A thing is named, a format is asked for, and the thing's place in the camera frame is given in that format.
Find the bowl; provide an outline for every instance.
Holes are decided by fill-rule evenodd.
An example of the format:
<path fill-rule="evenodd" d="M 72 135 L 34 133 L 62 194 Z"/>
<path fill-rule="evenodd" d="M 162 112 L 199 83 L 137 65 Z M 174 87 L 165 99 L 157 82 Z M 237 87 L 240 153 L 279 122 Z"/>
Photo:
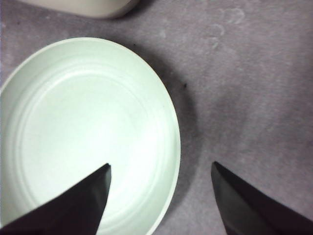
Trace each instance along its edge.
<path fill-rule="evenodd" d="M 19 0 L 31 5 L 45 7 L 91 18 L 120 17 L 136 6 L 139 0 Z"/>
<path fill-rule="evenodd" d="M 1 225 L 112 166 L 98 235 L 150 235 L 177 183 L 177 115 L 129 49 L 74 38 L 26 59 L 1 90 Z"/>

